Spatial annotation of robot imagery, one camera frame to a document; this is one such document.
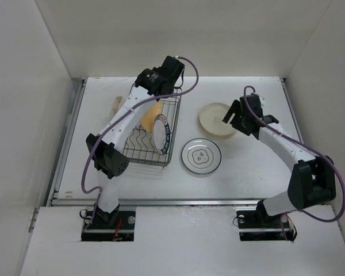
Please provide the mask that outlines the grey wire dish rack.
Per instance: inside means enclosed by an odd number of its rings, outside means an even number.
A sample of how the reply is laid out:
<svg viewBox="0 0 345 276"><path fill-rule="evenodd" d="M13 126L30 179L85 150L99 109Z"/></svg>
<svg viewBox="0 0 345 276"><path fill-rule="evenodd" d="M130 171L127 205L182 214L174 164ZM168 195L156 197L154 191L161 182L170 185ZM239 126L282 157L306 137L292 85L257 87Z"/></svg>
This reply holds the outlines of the grey wire dish rack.
<svg viewBox="0 0 345 276"><path fill-rule="evenodd" d="M152 166L167 167L171 161L176 130L178 126L181 97L161 99L162 114L167 118L170 127L170 143L166 153L161 155L154 148L152 133L146 131L141 124L136 125L129 134L122 154L129 158L131 163L147 164Z"/></svg>

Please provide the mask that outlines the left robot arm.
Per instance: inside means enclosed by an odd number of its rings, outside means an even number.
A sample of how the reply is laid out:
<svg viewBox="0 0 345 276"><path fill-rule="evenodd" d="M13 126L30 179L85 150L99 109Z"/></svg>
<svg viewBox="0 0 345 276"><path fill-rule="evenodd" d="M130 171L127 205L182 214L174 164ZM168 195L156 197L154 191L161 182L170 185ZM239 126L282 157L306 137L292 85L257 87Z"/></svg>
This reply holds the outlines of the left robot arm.
<svg viewBox="0 0 345 276"><path fill-rule="evenodd" d="M87 136L89 157L81 178L81 189L84 193L98 190L99 201L103 192L101 185L89 191L85 188L86 174L91 162L94 162L95 169L103 173L107 179L118 177L126 170L129 159L122 154L126 139L156 102L174 92L175 84L184 69L185 65L177 57L167 56L160 67L143 70L108 125L97 135L91 133Z"/></svg>

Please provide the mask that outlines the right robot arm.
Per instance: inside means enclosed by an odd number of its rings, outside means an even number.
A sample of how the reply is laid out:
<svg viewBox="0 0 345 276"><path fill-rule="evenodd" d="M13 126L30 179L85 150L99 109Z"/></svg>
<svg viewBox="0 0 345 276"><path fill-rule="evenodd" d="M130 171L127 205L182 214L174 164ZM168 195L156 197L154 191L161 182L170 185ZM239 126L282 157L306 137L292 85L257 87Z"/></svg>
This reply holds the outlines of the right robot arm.
<svg viewBox="0 0 345 276"><path fill-rule="evenodd" d="M255 220L259 225L269 226L284 213L323 204L336 197L331 160L286 139L279 121L263 114L259 96L234 100L223 122L267 145L291 172L286 191L258 202Z"/></svg>

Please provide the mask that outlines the white plate dark green band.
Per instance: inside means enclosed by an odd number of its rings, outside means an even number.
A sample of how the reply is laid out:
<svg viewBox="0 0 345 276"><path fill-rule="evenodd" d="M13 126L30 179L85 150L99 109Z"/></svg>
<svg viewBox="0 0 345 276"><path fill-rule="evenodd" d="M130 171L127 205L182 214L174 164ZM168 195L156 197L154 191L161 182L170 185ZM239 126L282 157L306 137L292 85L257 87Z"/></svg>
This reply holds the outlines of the white plate dark green band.
<svg viewBox="0 0 345 276"><path fill-rule="evenodd" d="M167 154L171 141L171 129L167 117L163 114L158 114L154 119L152 141L159 155Z"/></svg>

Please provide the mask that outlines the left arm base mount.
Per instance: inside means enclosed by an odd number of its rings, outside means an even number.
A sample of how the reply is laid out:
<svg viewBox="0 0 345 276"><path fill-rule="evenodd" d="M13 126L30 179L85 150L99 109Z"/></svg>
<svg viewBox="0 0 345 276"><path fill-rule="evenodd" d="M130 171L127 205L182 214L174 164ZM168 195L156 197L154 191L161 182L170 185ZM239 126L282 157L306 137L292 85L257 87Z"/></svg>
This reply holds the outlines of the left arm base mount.
<svg viewBox="0 0 345 276"><path fill-rule="evenodd" d="M91 220L93 211L82 209L79 212L83 219L81 241L83 242L133 242L135 236L136 209L119 207L112 212L106 222L98 214Z"/></svg>

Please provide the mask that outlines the yellow bear plate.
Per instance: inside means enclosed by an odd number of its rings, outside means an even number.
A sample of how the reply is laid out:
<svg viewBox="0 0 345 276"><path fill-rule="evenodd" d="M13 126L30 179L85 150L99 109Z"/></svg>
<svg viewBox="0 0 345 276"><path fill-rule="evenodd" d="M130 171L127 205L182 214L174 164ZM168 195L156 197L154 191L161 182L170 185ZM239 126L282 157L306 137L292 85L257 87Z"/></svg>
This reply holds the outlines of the yellow bear plate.
<svg viewBox="0 0 345 276"><path fill-rule="evenodd" d="M203 129L202 131L203 131L204 134L206 134L206 135L208 135L210 137L218 138L218 139L228 139L230 137L233 137L237 133L236 130L234 130L231 133L227 133L227 134L222 134L222 133L215 134L215 133L207 131L206 129Z"/></svg>

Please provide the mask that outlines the cream white plate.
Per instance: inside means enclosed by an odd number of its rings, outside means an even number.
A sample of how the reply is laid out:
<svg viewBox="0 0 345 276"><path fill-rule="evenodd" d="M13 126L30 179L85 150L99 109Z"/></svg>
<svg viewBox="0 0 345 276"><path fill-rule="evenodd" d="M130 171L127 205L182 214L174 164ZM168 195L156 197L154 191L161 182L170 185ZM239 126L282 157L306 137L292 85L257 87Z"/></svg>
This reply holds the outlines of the cream white plate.
<svg viewBox="0 0 345 276"><path fill-rule="evenodd" d="M224 103L209 103L199 112L199 122L203 129L215 134L227 134L235 129L223 122L229 106Z"/></svg>

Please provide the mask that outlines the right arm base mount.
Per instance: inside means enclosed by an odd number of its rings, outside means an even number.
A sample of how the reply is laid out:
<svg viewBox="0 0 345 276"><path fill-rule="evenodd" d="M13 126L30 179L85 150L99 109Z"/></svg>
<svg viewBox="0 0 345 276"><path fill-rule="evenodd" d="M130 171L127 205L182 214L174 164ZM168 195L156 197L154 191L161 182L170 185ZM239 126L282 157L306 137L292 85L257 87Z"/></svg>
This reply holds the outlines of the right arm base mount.
<svg viewBox="0 0 345 276"><path fill-rule="evenodd" d="M235 220L242 242L294 242L298 235L287 215L276 215L262 220L255 210L237 210L233 221Z"/></svg>

